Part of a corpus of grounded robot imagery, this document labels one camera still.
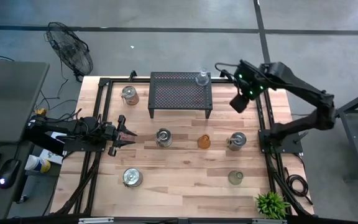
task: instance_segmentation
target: green plant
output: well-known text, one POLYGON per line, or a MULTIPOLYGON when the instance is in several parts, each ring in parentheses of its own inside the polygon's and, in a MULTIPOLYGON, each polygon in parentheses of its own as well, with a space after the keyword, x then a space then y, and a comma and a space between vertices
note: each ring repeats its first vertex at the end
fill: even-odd
POLYGON ((266 218, 283 220, 287 214, 284 209, 289 207, 288 202, 284 202, 283 198, 277 193, 268 192, 267 194, 258 195, 256 197, 259 212, 264 214, 266 218))

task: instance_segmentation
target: black electric fan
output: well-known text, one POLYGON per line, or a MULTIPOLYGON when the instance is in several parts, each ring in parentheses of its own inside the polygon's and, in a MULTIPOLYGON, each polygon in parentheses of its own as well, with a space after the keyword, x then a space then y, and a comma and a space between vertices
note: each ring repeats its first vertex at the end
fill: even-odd
POLYGON ((74 71, 75 79, 82 82, 79 77, 89 75, 93 69, 88 44, 61 22, 50 22, 46 36, 60 60, 74 71))

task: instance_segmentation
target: concrete floor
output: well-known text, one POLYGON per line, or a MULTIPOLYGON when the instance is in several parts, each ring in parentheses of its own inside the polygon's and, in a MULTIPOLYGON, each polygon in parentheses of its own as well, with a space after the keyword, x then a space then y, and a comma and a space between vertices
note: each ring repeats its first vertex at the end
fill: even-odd
MULTIPOLYGON (((358 30, 358 0, 259 0, 266 29, 358 30)), ((68 26, 176 27, 257 29, 252 0, 0 0, 0 24, 68 26)), ((197 71, 206 67, 214 76, 215 62, 237 63, 240 58, 258 65, 264 61, 259 34, 77 32, 90 49, 91 75, 139 75, 151 71, 197 71)), ((296 76, 335 94, 340 107, 358 96, 358 35, 267 35, 271 61, 286 63, 296 76)), ((19 61, 50 63, 43 86, 54 97, 63 82, 60 61, 44 32, 0 30, 0 55, 19 61)), ((60 100, 77 99, 80 83, 70 77, 60 100)), ((293 114, 312 110, 289 96, 293 114)), ((59 117, 75 109, 66 103, 49 112, 59 117)), ((342 176, 358 169, 358 158, 347 143, 341 122, 330 131, 310 131, 302 140, 306 174, 317 215, 358 221, 358 182, 345 184, 342 176)), ((30 178, 25 191, 30 200, 12 207, 10 217, 40 215, 55 179, 30 178)))

